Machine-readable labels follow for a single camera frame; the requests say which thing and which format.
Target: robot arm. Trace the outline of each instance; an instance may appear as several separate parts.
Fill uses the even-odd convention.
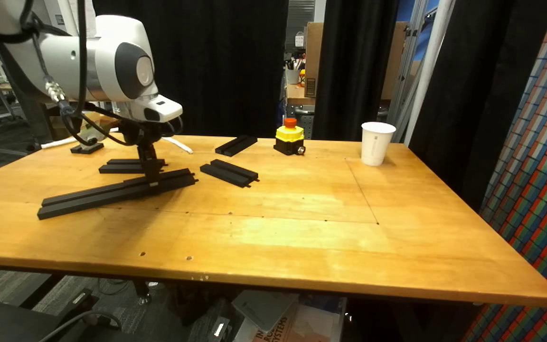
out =
[[[0,0],[0,50],[8,50],[40,94],[56,103],[113,101],[118,116],[130,122],[166,124],[183,115],[179,103],[158,96],[152,50],[141,21],[95,16],[92,0],[25,2]]]

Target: white paper cup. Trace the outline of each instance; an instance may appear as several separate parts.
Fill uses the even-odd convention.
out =
[[[394,134],[396,128],[386,122],[365,122],[361,153],[363,164],[382,166]]]

